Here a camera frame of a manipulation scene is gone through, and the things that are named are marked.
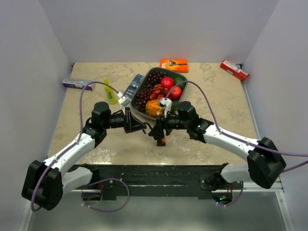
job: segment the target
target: white cable connector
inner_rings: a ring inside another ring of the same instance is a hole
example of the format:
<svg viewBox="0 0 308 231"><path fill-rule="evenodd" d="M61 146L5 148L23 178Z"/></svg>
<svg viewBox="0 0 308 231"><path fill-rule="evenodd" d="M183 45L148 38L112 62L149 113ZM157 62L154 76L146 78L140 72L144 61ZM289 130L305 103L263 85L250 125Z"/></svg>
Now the white cable connector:
<svg viewBox="0 0 308 231"><path fill-rule="evenodd" d="M119 93L117 94L117 96L118 96L118 98L119 98L117 101L119 102L119 105L120 105L120 107L121 107L123 113L125 113L125 107L126 107L127 105L129 105L130 99L129 99L127 96L124 96L121 92L119 92Z"/></svg>
<svg viewBox="0 0 308 231"><path fill-rule="evenodd" d="M164 109L165 118L167 117L167 113L171 111L172 101L168 98L161 98L158 102L159 106Z"/></svg>

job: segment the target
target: gray wall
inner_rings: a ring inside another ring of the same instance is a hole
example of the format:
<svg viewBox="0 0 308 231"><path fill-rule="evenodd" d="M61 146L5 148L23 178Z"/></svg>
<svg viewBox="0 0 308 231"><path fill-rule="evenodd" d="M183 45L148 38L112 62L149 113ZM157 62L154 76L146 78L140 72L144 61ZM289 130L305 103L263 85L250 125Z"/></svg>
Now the gray wall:
<svg viewBox="0 0 308 231"><path fill-rule="evenodd" d="M242 63L278 0L39 0L75 62Z"/></svg>
<svg viewBox="0 0 308 231"><path fill-rule="evenodd" d="M308 1L280 0L244 63L262 136L284 151L308 153ZM285 158L293 166L307 158ZM297 231L308 227L308 166L282 174Z"/></svg>
<svg viewBox="0 0 308 231"><path fill-rule="evenodd" d="M15 231L25 173L47 155L70 65L37 0L1 0L0 32L0 230Z"/></svg>

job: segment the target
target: yellow spray bottle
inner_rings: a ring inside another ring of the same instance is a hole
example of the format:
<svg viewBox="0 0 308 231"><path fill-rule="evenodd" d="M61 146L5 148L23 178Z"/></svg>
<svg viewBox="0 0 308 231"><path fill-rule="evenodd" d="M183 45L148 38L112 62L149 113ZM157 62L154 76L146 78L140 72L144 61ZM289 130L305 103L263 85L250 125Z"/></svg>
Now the yellow spray bottle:
<svg viewBox="0 0 308 231"><path fill-rule="evenodd" d="M108 80L106 78L104 78L104 83L108 84L109 86L111 86L111 84L108 82ZM116 104L117 103L117 99L114 93L114 90L112 90L110 87L107 87L104 85L104 89L108 98L108 102L110 104Z"/></svg>

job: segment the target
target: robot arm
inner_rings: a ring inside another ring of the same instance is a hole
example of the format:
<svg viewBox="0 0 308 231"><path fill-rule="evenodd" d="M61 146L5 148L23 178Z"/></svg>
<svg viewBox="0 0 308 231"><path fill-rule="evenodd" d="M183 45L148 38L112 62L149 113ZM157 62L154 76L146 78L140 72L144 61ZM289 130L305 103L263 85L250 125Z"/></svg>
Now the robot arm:
<svg viewBox="0 0 308 231"><path fill-rule="evenodd" d="M70 144L64 147L56 155L43 162L34 161L30 164L22 190L22 196L31 200L34 188L46 170L55 161L35 196L35 203L47 210L53 209L62 196L79 186L89 184L96 178L91 166L79 167L72 172L68 170L86 153L96 148L106 137L109 128L124 128L126 133L145 130L146 125L136 119L126 107L111 114L109 105L105 102L95 104L89 118L82 130L79 142L77 136Z"/></svg>
<svg viewBox="0 0 308 231"><path fill-rule="evenodd" d="M169 112L171 105L169 99L161 99L160 105L165 109L165 117L156 119L156 125L149 133L149 136L157 140L157 146L166 145L163 141L165 137L164 130L166 135L169 135L172 129L185 129L190 139L221 147L247 162L241 165L227 164L220 171L219 176L216 174L211 179L206 179L208 183L213 185L213 188L222 187L224 184L235 181L252 180L260 187L269 189L286 167L281 155L249 145L251 143L277 150L274 143L268 138L258 141L222 128L218 131L213 122L199 118L190 102L180 102L178 104L178 115L172 115Z"/></svg>

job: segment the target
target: beige tabletop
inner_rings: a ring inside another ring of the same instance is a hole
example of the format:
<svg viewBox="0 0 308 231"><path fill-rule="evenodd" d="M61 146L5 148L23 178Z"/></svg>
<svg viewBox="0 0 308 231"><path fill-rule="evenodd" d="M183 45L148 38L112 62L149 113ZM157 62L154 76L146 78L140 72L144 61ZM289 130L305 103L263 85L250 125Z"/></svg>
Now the beige tabletop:
<svg viewBox="0 0 308 231"><path fill-rule="evenodd" d="M105 77L123 93L136 74L146 75L149 69L156 66L158 63L75 63L71 77L97 81L103 81ZM184 75L204 90L222 128L246 137L255 137L238 79L222 70L217 63L189 63L189 73ZM80 93L78 89L67 89L49 156L68 145L79 133ZM200 117L213 121L203 96L194 85L187 86L182 100L190 101ZM107 101L102 85L97 84L94 91L85 91L82 107L84 121L90 117L94 104L99 101ZM112 112L120 109L118 104L110 108ZM126 134L122 128L109 129L103 142L78 163L220 165L243 161L219 147L188 139L184 130L173 130L166 141L166 147L157 147L152 137L141 131Z"/></svg>

